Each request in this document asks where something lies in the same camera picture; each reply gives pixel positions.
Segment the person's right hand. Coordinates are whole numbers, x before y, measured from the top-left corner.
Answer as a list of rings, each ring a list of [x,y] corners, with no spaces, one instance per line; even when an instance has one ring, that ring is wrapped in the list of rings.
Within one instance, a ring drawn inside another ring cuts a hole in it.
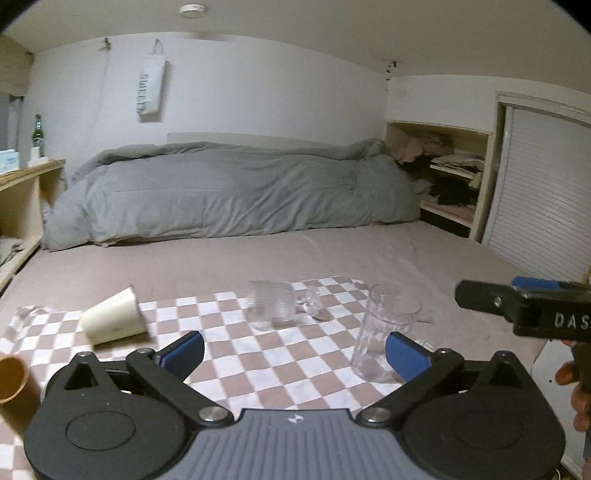
[[[571,395],[571,406],[575,411],[573,426],[576,431],[586,432],[590,428],[590,402],[591,397],[580,386],[579,371],[574,361],[564,363],[555,374],[555,381],[560,386],[574,384]]]

